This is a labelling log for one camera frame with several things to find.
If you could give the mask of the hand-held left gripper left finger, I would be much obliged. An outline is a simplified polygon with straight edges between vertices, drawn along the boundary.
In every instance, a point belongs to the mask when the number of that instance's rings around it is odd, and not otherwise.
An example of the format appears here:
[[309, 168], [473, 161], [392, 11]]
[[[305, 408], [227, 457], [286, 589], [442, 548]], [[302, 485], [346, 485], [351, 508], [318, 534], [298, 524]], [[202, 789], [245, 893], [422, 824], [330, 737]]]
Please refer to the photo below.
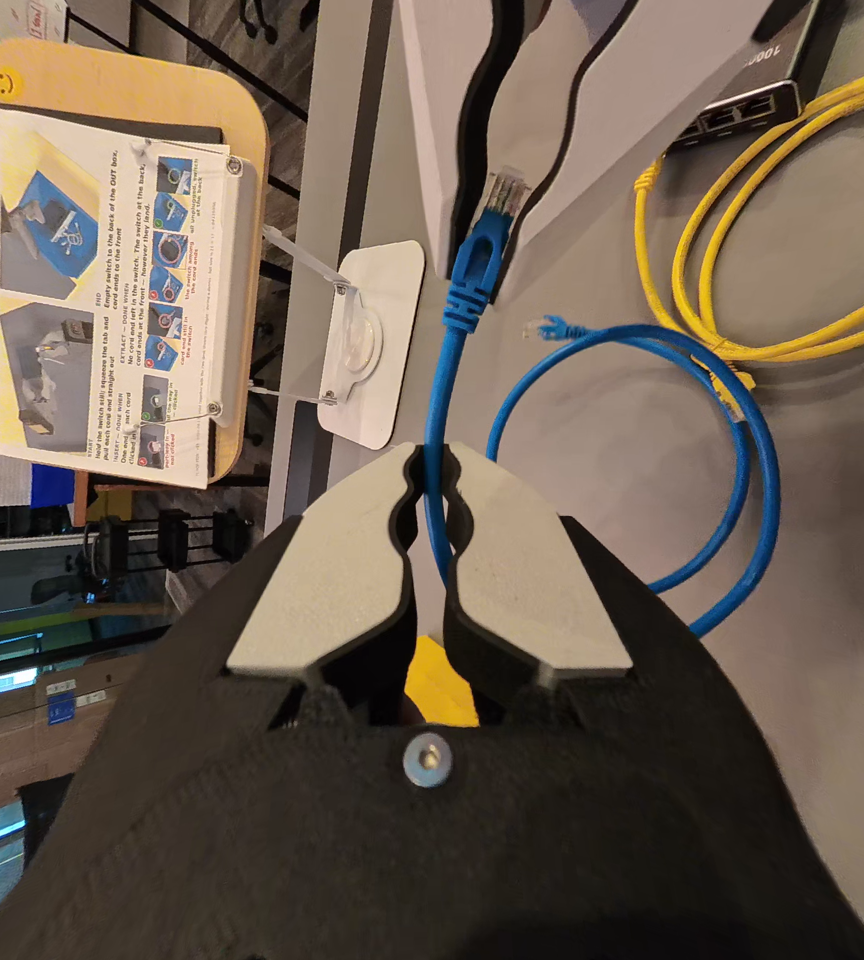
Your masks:
[[236, 677], [331, 687], [377, 724], [399, 720], [417, 611], [409, 550], [422, 447], [402, 443], [318, 498], [226, 661]]

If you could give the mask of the printed instruction sheet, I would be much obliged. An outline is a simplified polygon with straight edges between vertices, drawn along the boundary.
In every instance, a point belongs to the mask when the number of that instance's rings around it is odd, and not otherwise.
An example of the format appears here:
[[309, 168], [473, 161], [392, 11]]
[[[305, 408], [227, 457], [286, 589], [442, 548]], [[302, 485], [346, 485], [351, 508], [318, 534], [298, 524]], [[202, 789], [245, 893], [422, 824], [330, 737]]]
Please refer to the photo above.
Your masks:
[[253, 186], [223, 144], [0, 108], [0, 454], [208, 486]]

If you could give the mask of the brown wooden cabinet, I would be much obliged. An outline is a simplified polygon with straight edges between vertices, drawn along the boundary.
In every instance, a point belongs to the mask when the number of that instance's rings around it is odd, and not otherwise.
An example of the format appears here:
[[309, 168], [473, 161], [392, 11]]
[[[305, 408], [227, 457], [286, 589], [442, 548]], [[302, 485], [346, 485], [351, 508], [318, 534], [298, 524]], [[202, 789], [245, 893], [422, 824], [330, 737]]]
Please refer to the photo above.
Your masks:
[[93, 660], [0, 692], [0, 809], [22, 786], [78, 770], [147, 657]]

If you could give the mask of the black network switch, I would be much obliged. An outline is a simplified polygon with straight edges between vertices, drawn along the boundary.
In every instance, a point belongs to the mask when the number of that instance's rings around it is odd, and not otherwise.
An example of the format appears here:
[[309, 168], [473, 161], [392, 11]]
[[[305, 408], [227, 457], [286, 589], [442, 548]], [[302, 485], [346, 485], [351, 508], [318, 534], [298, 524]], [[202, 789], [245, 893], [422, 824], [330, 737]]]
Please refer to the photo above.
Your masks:
[[668, 153], [746, 134], [758, 136], [798, 119], [818, 95], [845, 12], [845, 2], [805, 3], [750, 56], [718, 98], [670, 144]]

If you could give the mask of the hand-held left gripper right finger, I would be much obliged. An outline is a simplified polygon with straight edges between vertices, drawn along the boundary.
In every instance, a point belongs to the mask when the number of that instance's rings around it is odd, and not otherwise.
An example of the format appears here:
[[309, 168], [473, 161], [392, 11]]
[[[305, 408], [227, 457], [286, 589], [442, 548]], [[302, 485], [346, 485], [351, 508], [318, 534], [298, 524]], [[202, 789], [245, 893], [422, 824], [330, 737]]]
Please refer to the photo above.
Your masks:
[[442, 491], [442, 639], [478, 723], [557, 723], [586, 697], [626, 694], [630, 654], [550, 503], [460, 442], [445, 449]]

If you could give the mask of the clear acrylic sign stand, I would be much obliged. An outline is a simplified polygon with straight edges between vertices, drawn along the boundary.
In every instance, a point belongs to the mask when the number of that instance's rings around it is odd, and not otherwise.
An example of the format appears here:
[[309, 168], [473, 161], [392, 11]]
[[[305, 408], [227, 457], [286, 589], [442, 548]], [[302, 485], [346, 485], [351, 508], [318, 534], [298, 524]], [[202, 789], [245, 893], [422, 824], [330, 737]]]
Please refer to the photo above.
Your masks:
[[[211, 461], [225, 433], [242, 428], [246, 381], [257, 309], [260, 261], [259, 177], [255, 167], [226, 145], [141, 138], [130, 144], [140, 172], [154, 167], [169, 203], [186, 203], [184, 233], [168, 213], [152, 218], [162, 230], [150, 241], [151, 286], [165, 271], [185, 271], [181, 303], [148, 297], [150, 308], [177, 312], [171, 330], [182, 337], [147, 337], [146, 371], [157, 373], [159, 358], [182, 344], [183, 372], [173, 372], [170, 400], [161, 421], [122, 426], [120, 436], [150, 434], [162, 439], [138, 462], [171, 469], [185, 482], [204, 488], [206, 476], [228, 468]], [[296, 246], [276, 227], [262, 236], [272, 246], [311, 269], [333, 289], [331, 316], [319, 390], [309, 402], [318, 406], [320, 424], [369, 450], [391, 437], [408, 358], [425, 253], [416, 241], [354, 249], [332, 268]]]

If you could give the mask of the light wooden side table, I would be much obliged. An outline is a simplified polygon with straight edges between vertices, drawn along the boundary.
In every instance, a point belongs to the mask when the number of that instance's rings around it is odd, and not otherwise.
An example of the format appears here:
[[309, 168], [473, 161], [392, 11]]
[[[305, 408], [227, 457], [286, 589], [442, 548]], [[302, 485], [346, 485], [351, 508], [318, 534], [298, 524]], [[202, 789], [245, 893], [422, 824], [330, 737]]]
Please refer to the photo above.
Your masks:
[[215, 429], [215, 469], [209, 479], [212, 488], [236, 486], [246, 483], [233, 471], [244, 446], [271, 157], [269, 131], [257, 102], [239, 81], [210, 69], [33, 38], [0, 45], [0, 107], [165, 124], [168, 113], [158, 94], [169, 85], [179, 87], [173, 106], [177, 124], [221, 129], [233, 154], [248, 161], [258, 177], [257, 198], [247, 200], [237, 217], [247, 245], [237, 256], [232, 292], [243, 300], [244, 333], [232, 354], [237, 377], [231, 400], [223, 402], [231, 421]]

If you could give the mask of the black metal rack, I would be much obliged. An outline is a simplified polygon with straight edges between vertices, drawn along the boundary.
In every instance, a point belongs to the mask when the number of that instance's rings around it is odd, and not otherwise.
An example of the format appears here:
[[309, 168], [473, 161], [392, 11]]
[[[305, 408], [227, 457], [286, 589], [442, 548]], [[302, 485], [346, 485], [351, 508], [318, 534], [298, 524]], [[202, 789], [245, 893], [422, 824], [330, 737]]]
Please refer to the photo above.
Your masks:
[[241, 561], [253, 545], [256, 527], [236, 509], [192, 514], [161, 510], [155, 519], [108, 515], [83, 531], [86, 595], [114, 594], [134, 574], [172, 573]]

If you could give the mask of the yellow plastic box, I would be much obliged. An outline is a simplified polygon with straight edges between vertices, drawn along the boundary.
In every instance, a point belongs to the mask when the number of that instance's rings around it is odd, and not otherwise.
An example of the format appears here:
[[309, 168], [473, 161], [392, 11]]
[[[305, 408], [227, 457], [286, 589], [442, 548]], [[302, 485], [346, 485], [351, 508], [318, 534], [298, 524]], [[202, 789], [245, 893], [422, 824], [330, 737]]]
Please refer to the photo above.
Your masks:
[[470, 685], [450, 665], [443, 647], [428, 635], [416, 639], [404, 696], [417, 721], [450, 728], [479, 726]]

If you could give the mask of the whiteboard with handwriting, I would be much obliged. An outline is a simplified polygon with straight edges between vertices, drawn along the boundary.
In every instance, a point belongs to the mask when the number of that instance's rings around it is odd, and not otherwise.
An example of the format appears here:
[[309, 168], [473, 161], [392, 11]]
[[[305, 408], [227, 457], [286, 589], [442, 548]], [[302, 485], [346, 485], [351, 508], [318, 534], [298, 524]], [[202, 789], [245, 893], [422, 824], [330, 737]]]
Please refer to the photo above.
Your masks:
[[0, 40], [66, 43], [69, 22], [67, 1], [0, 1]]

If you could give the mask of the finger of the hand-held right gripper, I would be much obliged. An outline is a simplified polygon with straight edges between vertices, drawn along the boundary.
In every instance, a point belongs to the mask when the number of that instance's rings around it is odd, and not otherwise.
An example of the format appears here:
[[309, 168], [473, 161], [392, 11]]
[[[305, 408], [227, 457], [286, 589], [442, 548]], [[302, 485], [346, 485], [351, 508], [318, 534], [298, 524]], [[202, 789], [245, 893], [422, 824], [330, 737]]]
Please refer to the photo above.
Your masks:
[[549, 2], [401, 1], [423, 209], [436, 275], [451, 277], [488, 179], [502, 81]]
[[502, 80], [488, 168], [522, 175], [494, 301], [570, 251], [741, 69], [771, 2], [546, 2]]

